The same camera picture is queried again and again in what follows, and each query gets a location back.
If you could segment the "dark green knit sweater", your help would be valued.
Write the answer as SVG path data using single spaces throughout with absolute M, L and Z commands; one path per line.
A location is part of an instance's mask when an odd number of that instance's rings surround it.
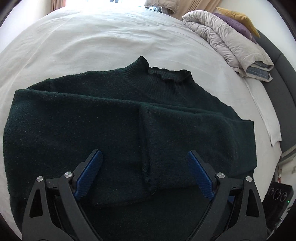
M 4 165 L 17 227 L 33 181 L 72 171 L 98 149 L 103 163 L 81 206 L 104 240 L 186 240 L 207 198 L 186 161 L 195 150 L 230 178 L 257 165 L 254 124 L 187 70 L 121 69 L 47 79 L 15 92 Z

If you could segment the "dark grey upholstered headboard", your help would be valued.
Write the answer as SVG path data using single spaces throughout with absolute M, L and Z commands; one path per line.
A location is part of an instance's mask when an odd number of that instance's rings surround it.
M 295 151 L 295 70 L 284 54 L 263 33 L 255 38 L 274 63 L 270 71 L 273 78 L 264 88 L 273 104 L 278 120 L 282 141 L 282 154 L 287 156 Z

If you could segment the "folded beige grey duvet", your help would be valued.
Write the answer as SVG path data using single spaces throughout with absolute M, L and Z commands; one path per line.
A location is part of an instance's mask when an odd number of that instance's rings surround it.
M 206 40 L 240 76 L 270 82 L 274 68 L 266 51 L 216 15 L 196 10 L 182 16 L 183 24 Z

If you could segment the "white bed sheet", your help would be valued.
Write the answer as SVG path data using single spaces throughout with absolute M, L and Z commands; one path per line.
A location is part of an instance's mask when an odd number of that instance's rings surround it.
M 90 71 L 112 71 L 144 57 L 151 68 L 187 70 L 194 82 L 252 121 L 257 165 L 250 174 L 267 193 L 280 144 L 263 118 L 275 119 L 261 82 L 239 76 L 204 39 L 181 21 L 152 11 L 62 9 L 23 31 L 1 53 L 1 140 L 15 92 Z

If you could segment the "purple cushion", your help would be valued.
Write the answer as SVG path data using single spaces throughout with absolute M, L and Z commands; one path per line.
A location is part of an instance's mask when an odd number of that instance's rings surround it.
M 241 33 L 244 37 L 251 40 L 252 42 L 256 43 L 255 38 L 253 37 L 252 33 L 245 27 L 243 24 L 241 24 L 239 21 L 234 20 L 228 16 L 219 14 L 219 13 L 213 13 L 215 16 L 219 17 L 221 20 L 226 22 L 229 26 L 234 28 L 237 32 Z

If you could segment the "mustard yellow cushion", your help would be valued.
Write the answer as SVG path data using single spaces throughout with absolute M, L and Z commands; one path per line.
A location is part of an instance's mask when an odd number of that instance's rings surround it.
M 237 11 L 231 11 L 229 9 L 225 9 L 225 8 L 220 8 L 220 7 L 216 7 L 216 9 L 222 14 L 225 15 L 227 17 L 230 17 L 238 22 L 240 22 L 241 24 L 243 24 L 252 34 L 254 34 L 255 36 L 257 36 L 258 38 L 260 38 L 260 34 L 257 31 L 257 28 L 255 28 L 255 26 L 253 25 L 252 21 L 250 20 L 250 18 L 248 18 L 247 15 L 237 12 Z

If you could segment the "beige left curtain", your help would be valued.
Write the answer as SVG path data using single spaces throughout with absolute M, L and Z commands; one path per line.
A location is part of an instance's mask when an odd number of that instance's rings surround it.
M 66 0 L 51 0 L 51 12 L 63 8 L 66 5 Z

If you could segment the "beige curtain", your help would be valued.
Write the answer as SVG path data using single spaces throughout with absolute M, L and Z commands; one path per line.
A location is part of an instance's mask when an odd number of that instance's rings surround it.
M 66 5 L 66 0 L 51 0 L 51 12 L 63 8 Z
M 172 17 L 182 20 L 182 16 L 195 10 L 205 10 L 210 13 L 221 3 L 221 0 L 181 0 L 177 12 Z

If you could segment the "beige right curtain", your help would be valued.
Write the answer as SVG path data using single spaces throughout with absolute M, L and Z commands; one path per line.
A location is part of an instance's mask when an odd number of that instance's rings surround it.
M 182 16 L 195 10 L 205 10 L 210 13 L 221 3 L 221 0 L 181 0 L 177 12 L 172 17 L 182 20 Z

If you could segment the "beige puffer jacket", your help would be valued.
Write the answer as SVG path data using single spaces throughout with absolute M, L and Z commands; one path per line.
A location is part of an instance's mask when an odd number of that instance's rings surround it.
M 161 9 L 162 13 L 171 15 L 178 11 L 180 6 L 179 0 L 146 0 L 144 3 L 146 8 L 157 7 Z

